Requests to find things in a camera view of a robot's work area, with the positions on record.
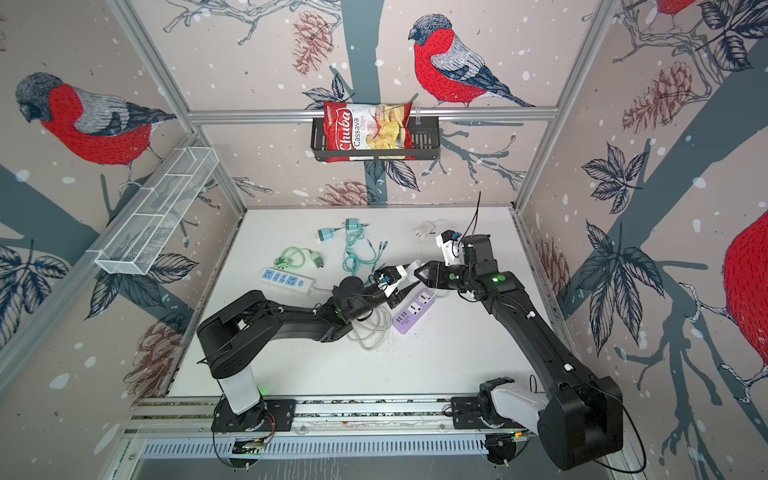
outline bird leg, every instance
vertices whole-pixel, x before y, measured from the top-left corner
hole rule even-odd
[[[768,377],[768,364],[763,365],[763,368],[760,369],[760,371],[756,373],[755,376],[749,380],[742,379],[740,376],[737,375],[736,372],[733,371],[733,369],[730,366],[726,364],[720,365],[720,368],[730,372],[730,374],[733,375],[736,381],[744,387],[744,397],[743,398],[734,397],[736,400],[742,403],[752,403],[752,397],[750,397],[750,387],[754,385],[754,383],[757,382],[758,380]]]
[[[119,193],[121,196],[122,196],[122,194],[123,194],[123,189],[124,189],[125,187],[127,187],[128,185],[136,185],[137,187],[141,187],[141,184],[140,184],[140,183],[138,183],[137,181],[133,181],[133,180],[131,179],[131,164],[133,164],[133,162],[130,162],[128,165],[126,165],[126,166],[125,166],[125,167],[128,169],[128,181],[127,181],[127,182],[125,182],[124,184],[120,184],[120,185],[118,185],[118,193]]]
[[[696,313],[694,316],[687,316],[685,318],[689,319],[692,323],[695,323],[698,321],[699,317],[701,316],[701,309],[707,309],[712,313],[716,313],[717,315],[722,315],[729,319],[731,322],[736,323],[736,320],[733,319],[733,317],[730,315],[730,312],[728,312],[728,309],[725,308],[717,308],[715,306],[709,306],[705,305],[704,303],[701,303],[699,301],[699,296],[696,294],[696,289],[693,285],[690,283],[682,283],[680,282],[680,285],[686,287],[688,290],[690,290],[690,295],[694,298],[694,302],[696,302]]]

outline black cable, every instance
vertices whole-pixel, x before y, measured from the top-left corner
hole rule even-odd
[[[592,460],[592,461],[597,463],[597,464],[599,464],[599,465],[603,465],[605,468],[608,468],[609,470],[613,470],[614,472],[628,473],[628,474],[642,472],[643,470],[645,470],[645,467],[646,467],[646,465],[648,463],[648,458],[645,456],[645,445],[643,445],[643,439],[640,438],[640,432],[638,432],[637,431],[637,427],[634,426],[634,421],[632,420],[632,417],[629,416],[629,412],[627,411],[627,407],[624,406],[624,403],[621,400],[619,400],[615,396],[611,395],[610,393],[604,392],[603,390],[599,389],[598,387],[592,385],[589,382],[587,382],[587,385],[589,385],[591,388],[597,390],[598,392],[602,393],[603,395],[609,396],[612,399],[614,399],[617,402],[619,402],[619,405],[621,405],[621,408],[624,410],[624,413],[627,414],[627,418],[629,419],[629,423],[630,423],[630,425],[632,425],[632,429],[634,430],[634,434],[637,436],[637,441],[640,443],[640,450],[643,452],[643,466],[641,466],[638,470],[622,470],[621,468],[614,468],[614,467],[611,467],[610,465],[605,465],[603,462],[600,462],[597,459]]]

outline plug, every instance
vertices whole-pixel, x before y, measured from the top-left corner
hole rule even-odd
[[[313,252],[312,250],[310,250],[310,258],[315,263],[315,266],[317,268],[323,268],[323,265],[325,265],[323,263],[323,258],[317,252]]]

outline white cable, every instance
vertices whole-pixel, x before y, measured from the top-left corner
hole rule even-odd
[[[375,323],[372,321],[374,316],[376,316]],[[363,350],[370,352],[381,346],[382,342],[387,337],[387,332],[390,328],[392,328],[392,314],[383,306],[377,306],[373,309],[371,316],[368,319],[365,319],[362,322],[358,320],[352,321],[352,331],[347,334],[346,338],[359,343]],[[380,335],[379,339],[376,340],[376,343],[372,346],[367,346],[364,343],[365,340],[373,338],[377,333]]]

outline bird wing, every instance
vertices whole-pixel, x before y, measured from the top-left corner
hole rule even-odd
[[[92,94],[76,87],[74,90],[84,110],[74,127],[95,137],[114,137],[176,117],[156,108],[132,104],[114,95]]]
[[[440,73],[463,84],[468,84],[467,81],[485,67],[482,57],[467,48],[456,34],[451,48],[446,53],[433,55],[430,61]]]

